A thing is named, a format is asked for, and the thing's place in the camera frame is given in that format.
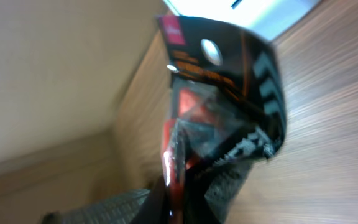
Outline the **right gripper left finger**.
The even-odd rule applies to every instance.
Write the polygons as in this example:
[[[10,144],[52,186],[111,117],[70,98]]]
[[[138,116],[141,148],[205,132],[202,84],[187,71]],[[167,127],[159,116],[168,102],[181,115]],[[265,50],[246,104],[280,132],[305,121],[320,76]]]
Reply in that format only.
[[[163,177],[154,187],[109,197],[69,212],[49,212],[41,224],[148,224],[167,222],[167,196]]]

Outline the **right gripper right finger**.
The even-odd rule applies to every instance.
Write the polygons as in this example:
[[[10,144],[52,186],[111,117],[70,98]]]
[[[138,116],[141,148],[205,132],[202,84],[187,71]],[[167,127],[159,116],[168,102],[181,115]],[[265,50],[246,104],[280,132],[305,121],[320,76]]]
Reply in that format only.
[[[253,164],[251,160],[242,160],[215,169],[216,175],[204,197],[218,223],[226,221],[232,201],[247,180]]]

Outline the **red black snack packet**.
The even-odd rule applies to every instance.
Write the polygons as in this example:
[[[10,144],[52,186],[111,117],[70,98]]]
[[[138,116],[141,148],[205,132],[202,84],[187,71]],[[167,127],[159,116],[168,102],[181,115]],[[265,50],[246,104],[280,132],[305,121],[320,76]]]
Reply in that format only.
[[[285,141],[275,52],[259,35],[227,22],[186,16],[157,22],[171,73],[161,143],[166,223],[218,223],[204,197],[215,169],[269,160]]]

